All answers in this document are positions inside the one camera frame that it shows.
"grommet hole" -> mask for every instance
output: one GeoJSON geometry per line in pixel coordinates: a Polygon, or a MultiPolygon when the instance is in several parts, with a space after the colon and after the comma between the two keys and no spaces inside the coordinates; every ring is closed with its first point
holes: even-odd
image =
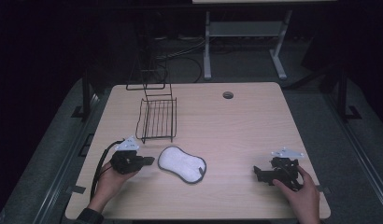
{"type": "Polygon", "coordinates": [[[224,97],[224,99],[230,100],[230,99],[233,99],[234,94],[232,92],[230,92],[230,91],[226,91],[226,92],[223,93],[223,97],[224,97]]]}

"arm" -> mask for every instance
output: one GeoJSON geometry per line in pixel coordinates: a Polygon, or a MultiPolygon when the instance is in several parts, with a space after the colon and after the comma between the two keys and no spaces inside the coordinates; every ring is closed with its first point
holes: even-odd
{"type": "Polygon", "coordinates": [[[318,224],[319,220],[319,192],[310,174],[298,166],[304,180],[304,185],[299,191],[292,191],[279,180],[273,180],[288,201],[291,209],[301,224],[318,224]]]}
{"type": "Polygon", "coordinates": [[[101,213],[106,204],[120,191],[124,182],[137,173],[121,175],[111,168],[110,162],[106,163],[101,169],[95,195],[75,223],[101,223],[104,219],[101,213]]]}

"sponge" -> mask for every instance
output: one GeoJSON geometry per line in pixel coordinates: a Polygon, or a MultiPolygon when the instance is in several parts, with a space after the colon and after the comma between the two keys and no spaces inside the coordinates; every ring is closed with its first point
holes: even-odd
{"type": "Polygon", "coordinates": [[[188,184],[200,182],[206,174],[206,162],[179,147],[166,148],[160,155],[158,164],[160,169],[178,175],[188,184]]]}

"hand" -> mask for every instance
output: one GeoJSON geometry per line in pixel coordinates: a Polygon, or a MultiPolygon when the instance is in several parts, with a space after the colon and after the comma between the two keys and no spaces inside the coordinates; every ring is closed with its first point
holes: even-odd
{"type": "Polygon", "coordinates": [[[273,180],[288,201],[291,209],[301,224],[320,223],[319,221],[319,192],[314,184],[311,175],[302,167],[298,166],[300,174],[304,180],[304,185],[299,191],[293,191],[286,187],[279,180],[273,180]]]}
{"type": "Polygon", "coordinates": [[[98,180],[95,195],[87,207],[102,213],[105,205],[120,191],[124,182],[137,173],[138,171],[121,175],[113,170],[110,162],[107,162],[101,169],[101,175],[98,180]]]}

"metal wire rack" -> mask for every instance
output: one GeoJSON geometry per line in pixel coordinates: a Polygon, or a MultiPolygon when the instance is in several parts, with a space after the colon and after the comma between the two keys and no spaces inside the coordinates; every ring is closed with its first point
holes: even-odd
{"type": "Polygon", "coordinates": [[[144,144],[148,139],[170,138],[172,142],[177,135],[177,98],[173,97],[166,61],[164,66],[157,66],[150,61],[149,69],[142,69],[139,58],[135,57],[126,89],[145,93],[140,104],[135,137],[144,144]],[[130,85],[131,76],[135,73],[139,73],[139,85],[130,85]]]}

